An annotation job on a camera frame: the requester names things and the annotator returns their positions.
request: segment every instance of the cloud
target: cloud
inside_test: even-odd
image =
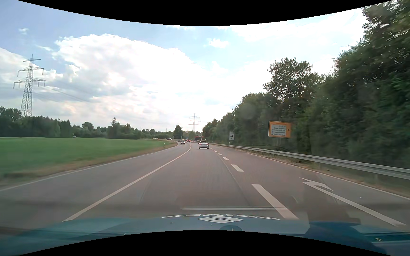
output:
[[[195,30],[195,27],[188,27],[188,26],[178,26],[178,25],[166,25],[165,27],[173,27],[176,28],[177,30],[183,29],[183,30]]]
[[[215,74],[225,74],[227,72],[229,72],[228,69],[220,67],[218,62],[216,61],[212,61],[211,63],[213,63],[213,67],[211,68],[211,71]]]
[[[19,28],[18,29],[18,31],[23,35],[26,35],[28,33],[28,30],[29,30],[28,28]]]
[[[48,46],[37,46],[37,47],[39,47],[40,49],[47,50],[47,51],[53,51],[53,49],[51,49],[51,48],[48,47]]]
[[[173,130],[180,124],[191,129],[192,113],[199,113],[203,122],[222,117],[242,96],[262,90],[270,80],[266,70],[272,61],[247,62],[232,71],[213,61],[207,70],[179,49],[108,34],[64,37],[55,44],[51,54],[65,71],[35,73],[46,79],[46,86],[34,87],[33,114],[76,124],[107,126],[115,116],[135,127]],[[12,86],[16,71],[27,65],[23,61],[0,48],[0,106],[20,107],[22,88]]]
[[[327,74],[333,71],[335,62],[333,61],[335,57],[330,54],[323,55],[322,59],[312,63],[312,71],[319,74]]]
[[[217,29],[231,29],[246,41],[259,41],[265,38],[286,37],[321,37],[319,42],[333,33],[350,36],[352,43],[357,43],[363,35],[362,25],[366,17],[361,9],[352,9],[332,14],[317,23],[297,26],[292,21],[280,21],[264,24],[216,26]]]
[[[218,48],[225,48],[226,46],[229,45],[228,41],[221,41],[220,39],[213,39],[208,41],[208,45],[211,45],[213,47],[218,47]]]

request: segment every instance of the silver car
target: silver car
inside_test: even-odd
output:
[[[206,140],[201,140],[201,141],[199,142],[199,149],[201,149],[201,148],[206,148],[206,149],[208,149],[208,141],[206,141]]]

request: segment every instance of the transmission tower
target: transmission tower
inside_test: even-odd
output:
[[[196,118],[200,118],[200,117],[197,117],[196,114],[194,113],[194,115],[191,116],[190,118],[193,118],[193,119],[189,120],[189,122],[192,122],[189,125],[192,125],[192,131],[195,132],[196,131],[196,125],[198,125],[198,123],[196,123],[196,122],[200,122],[199,120],[196,120]]]
[[[27,71],[28,73],[26,74],[26,78],[24,80],[18,80],[14,82],[14,88],[15,84],[18,83],[18,87],[20,88],[21,83],[25,83],[25,90],[23,90],[23,99],[21,100],[21,112],[24,117],[31,116],[31,109],[32,109],[32,101],[33,101],[33,82],[37,82],[37,87],[39,86],[39,83],[41,81],[44,81],[44,86],[45,86],[45,80],[40,79],[40,78],[33,78],[33,71],[34,70],[39,70],[42,69],[42,75],[44,74],[44,68],[42,67],[34,67],[34,61],[38,61],[40,59],[34,59],[33,55],[31,54],[31,59],[28,59],[24,62],[29,61],[30,64],[28,67],[25,67],[24,69],[20,69],[17,72],[17,77],[20,71]]]

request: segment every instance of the blue sky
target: blue sky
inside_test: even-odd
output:
[[[262,91],[274,60],[296,57],[327,72],[361,38],[364,22],[356,9],[270,24],[166,26],[0,0],[0,87],[34,54],[47,80],[34,90],[34,115],[96,126],[117,116],[135,127],[189,130],[192,113],[204,123],[220,119],[242,96]],[[20,97],[0,89],[0,105],[19,108]]]

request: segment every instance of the asphalt road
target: asphalt road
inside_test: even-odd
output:
[[[358,218],[410,231],[407,198],[231,148],[198,149],[197,143],[0,190],[0,227],[14,234],[71,219],[188,214]]]

